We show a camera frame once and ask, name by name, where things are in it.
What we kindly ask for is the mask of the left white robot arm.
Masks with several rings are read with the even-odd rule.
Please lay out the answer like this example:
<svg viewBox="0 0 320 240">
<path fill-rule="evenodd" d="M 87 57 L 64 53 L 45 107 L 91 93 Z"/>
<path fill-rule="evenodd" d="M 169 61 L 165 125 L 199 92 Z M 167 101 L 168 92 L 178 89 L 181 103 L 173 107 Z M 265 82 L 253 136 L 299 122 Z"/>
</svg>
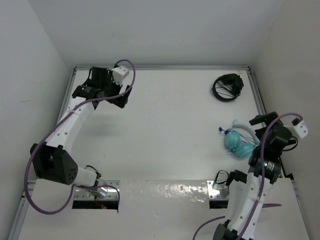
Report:
<svg viewBox="0 0 320 240">
<path fill-rule="evenodd" d="M 98 174 L 78 166 L 71 151 L 74 141 L 87 118 L 97 109 L 101 101 L 119 108 L 128 102 L 131 89 L 121 92 L 125 78 L 130 74 L 127 67 L 91 67 L 87 80 L 78 85 L 57 128 L 41 144 L 34 144 L 30 153 L 38 178 L 64 184 L 85 187 L 95 186 Z"/>
</svg>

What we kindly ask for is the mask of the blue earphones with thin cable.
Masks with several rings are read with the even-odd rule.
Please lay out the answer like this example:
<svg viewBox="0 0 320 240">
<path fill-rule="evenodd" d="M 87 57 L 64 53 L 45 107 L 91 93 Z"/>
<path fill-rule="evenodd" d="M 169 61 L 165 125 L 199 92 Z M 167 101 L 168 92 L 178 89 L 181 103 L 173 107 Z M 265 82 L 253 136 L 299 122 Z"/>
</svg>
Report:
<svg viewBox="0 0 320 240">
<path fill-rule="evenodd" d="M 253 136 L 249 137 L 244 133 L 240 133 L 232 128 L 223 129 L 222 127 L 219 127 L 218 130 L 219 132 L 224 133 L 224 144 L 230 149 L 237 148 L 243 144 L 257 146 L 260 143 L 260 141 Z"/>
</svg>

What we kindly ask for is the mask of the teal over-ear headphones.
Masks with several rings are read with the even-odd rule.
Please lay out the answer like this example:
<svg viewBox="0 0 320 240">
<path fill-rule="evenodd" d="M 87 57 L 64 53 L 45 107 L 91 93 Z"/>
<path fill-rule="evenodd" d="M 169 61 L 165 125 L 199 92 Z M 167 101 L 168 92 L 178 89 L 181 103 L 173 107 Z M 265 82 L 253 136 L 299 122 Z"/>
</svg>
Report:
<svg viewBox="0 0 320 240">
<path fill-rule="evenodd" d="M 225 139 L 224 145 L 238 158 L 250 157 L 260 140 L 255 135 L 255 131 L 235 119 L 227 130 L 223 130 Z"/>
</svg>

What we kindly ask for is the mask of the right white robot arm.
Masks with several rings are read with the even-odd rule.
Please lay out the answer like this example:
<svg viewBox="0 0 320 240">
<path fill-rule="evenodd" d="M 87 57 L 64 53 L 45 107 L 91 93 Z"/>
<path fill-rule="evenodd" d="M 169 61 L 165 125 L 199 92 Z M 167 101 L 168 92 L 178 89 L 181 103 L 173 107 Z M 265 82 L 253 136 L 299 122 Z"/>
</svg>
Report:
<svg viewBox="0 0 320 240">
<path fill-rule="evenodd" d="M 268 192 L 280 176 L 281 155 L 289 144 L 293 134 L 283 125 L 281 119 L 298 113 L 288 112 L 278 115 L 276 112 L 257 115 L 250 120 L 251 125 L 265 123 L 258 130 L 260 140 L 253 150 L 247 173 L 235 170 L 228 181 L 229 200 L 224 223 L 220 223 L 214 234 L 215 240 L 252 240 L 255 237 L 257 221 Z"/>
</svg>

